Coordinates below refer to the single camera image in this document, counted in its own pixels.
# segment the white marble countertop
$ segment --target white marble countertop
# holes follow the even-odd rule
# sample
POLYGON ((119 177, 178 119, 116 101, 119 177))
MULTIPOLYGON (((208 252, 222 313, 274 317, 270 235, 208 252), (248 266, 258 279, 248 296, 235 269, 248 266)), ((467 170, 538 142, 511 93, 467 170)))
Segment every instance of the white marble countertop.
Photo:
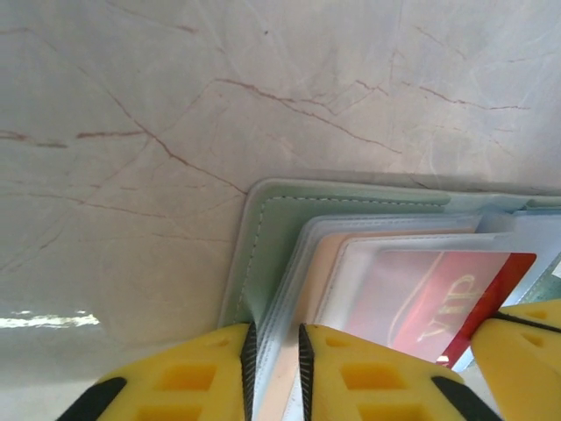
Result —
POLYGON ((2 1, 0 390, 54 417, 68 385, 214 328, 264 177, 559 194, 560 21, 552 0, 2 1))

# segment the marble surface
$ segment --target marble surface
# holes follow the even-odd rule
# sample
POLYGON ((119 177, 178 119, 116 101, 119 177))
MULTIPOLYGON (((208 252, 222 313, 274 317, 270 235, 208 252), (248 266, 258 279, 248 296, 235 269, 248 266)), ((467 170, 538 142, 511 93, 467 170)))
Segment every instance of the marble surface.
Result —
POLYGON ((0 1, 0 389, 54 417, 212 329, 264 177, 558 194, 560 21, 553 0, 0 1))

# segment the stitching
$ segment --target stitching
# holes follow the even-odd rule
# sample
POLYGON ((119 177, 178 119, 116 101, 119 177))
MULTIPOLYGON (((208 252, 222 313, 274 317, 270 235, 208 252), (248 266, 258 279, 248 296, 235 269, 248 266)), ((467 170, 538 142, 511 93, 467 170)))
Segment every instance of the stitching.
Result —
POLYGON ((255 232, 255 237, 253 238, 252 251, 249 255, 249 260, 247 262, 247 268, 245 269, 245 277, 242 282, 242 289, 239 292, 238 303, 236 304, 236 312, 234 314, 234 323, 238 322, 239 309, 241 307, 242 301, 244 299, 245 288, 247 287, 247 281, 249 280, 249 274, 252 271, 253 257, 255 256, 255 250, 259 243, 259 235, 261 233, 261 226, 263 225, 263 219, 265 216, 266 205, 273 200, 311 200, 316 202, 338 202, 338 203, 377 203, 377 204, 396 204, 400 206, 412 205, 412 206, 425 206, 430 208, 442 208, 443 204, 435 203, 410 203, 410 202, 397 202, 397 201, 382 201, 382 200, 361 200, 361 199, 337 199, 335 197, 299 197, 299 196, 275 196, 269 197, 263 204, 261 204, 261 209, 259 211, 259 223, 257 225, 257 231, 255 232))

